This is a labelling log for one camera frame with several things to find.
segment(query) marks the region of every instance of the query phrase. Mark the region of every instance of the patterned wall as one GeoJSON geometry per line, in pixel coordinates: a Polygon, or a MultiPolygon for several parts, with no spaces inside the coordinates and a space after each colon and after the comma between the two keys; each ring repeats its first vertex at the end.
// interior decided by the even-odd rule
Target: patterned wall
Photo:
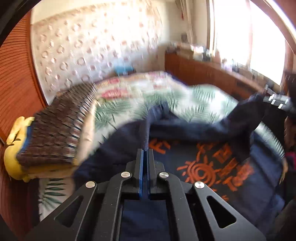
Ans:
{"type": "Polygon", "coordinates": [[[114,75],[114,67],[157,70],[162,22],[149,1],[73,9],[32,25],[32,53],[47,102],[59,90],[114,75]]]}

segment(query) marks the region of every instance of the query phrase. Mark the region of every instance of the bed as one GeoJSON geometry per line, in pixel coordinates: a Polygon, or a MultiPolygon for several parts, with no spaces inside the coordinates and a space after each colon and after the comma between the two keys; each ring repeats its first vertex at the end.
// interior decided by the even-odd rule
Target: bed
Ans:
{"type": "MultiPolygon", "coordinates": [[[[186,86],[166,72],[137,73],[97,84],[95,133],[90,155],[125,123],[146,117],[149,107],[167,101],[170,110],[188,122],[214,123],[227,116],[238,101],[219,88],[186,86]]],[[[255,130],[281,157],[284,149],[272,131],[260,123],[255,130]]],[[[74,191],[71,177],[39,179],[39,217],[43,220],[74,191]]]]}

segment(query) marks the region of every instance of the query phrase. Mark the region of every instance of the leaf print bedding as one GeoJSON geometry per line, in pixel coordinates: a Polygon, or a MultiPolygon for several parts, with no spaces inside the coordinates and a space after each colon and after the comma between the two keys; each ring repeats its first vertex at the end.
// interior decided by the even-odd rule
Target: leaf print bedding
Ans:
{"type": "MultiPolygon", "coordinates": [[[[238,101],[213,85],[186,86],[165,72],[116,77],[98,83],[92,153],[127,122],[146,117],[151,106],[167,101],[170,110],[188,122],[214,123],[227,116],[238,101]]],[[[272,131],[260,123],[255,130],[282,157],[284,150],[272,131]]],[[[39,215],[43,220],[74,190],[71,177],[39,181],[39,215]]]]}

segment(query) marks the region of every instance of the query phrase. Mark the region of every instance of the metal screw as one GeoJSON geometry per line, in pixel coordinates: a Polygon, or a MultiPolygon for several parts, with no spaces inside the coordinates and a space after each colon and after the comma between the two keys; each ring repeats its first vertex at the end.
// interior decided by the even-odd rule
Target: metal screw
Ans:
{"type": "Polygon", "coordinates": [[[87,188],[93,188],[93,187],[95,186],[95,183],[94,183],[93,181],[89,181],[89,182],[87,182],[87,183],[85,184],[85,186],[86,186],[87,188]]]}
{"type": "Polygon", "coordinates": [[[162,178],[167,178],[168,177],[168,173],[167,172],[161,172],[159,174],[159,176],[162,177],[162,178]]]}
{"type": "Polygon", "coordinates": [[[205,187],[205,184],[203,182],[195,182],[194,186],[198,189],[202,189],[205,187]]]}
{"type": "Polygon", "coordinates": [[[127,178],[127,177],[130,177],[131,174],[129,172],[122,172],[121,176],[124,177],[124,178],[127,178]]]}

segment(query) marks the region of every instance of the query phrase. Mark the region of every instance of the bright window pane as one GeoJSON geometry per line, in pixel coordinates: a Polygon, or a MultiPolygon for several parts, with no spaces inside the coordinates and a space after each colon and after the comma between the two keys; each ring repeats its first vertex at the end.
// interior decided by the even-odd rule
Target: bright window pane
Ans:
{"type": "Polygon", "coordinates": [[[250,1],[253,46],[250,68],[280,84],[285,64],[285,38],[274,22],[250,1]]]}
{"type": "Polygon", "coordinates": [[[250,12],[246,0],[215,0],[217,49],[221,59],[245,65],[249,58],[250,12]]]}

